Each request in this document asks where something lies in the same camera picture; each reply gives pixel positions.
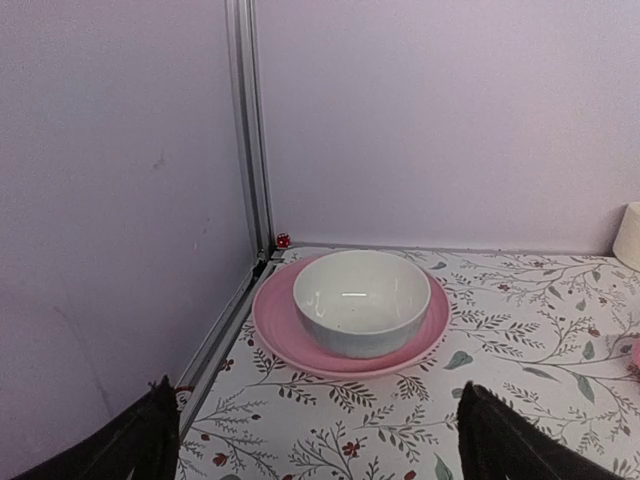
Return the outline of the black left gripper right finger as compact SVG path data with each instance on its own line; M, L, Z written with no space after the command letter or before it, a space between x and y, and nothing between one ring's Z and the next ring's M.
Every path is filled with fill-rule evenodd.
M471 381L462 391L457 424L466 480L618 477L540 432L488 389Z

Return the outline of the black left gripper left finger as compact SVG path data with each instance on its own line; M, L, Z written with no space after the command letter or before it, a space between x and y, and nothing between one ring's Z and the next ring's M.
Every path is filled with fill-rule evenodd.
M179 412L169 378L82 442L19 474L28 479L172 479Z

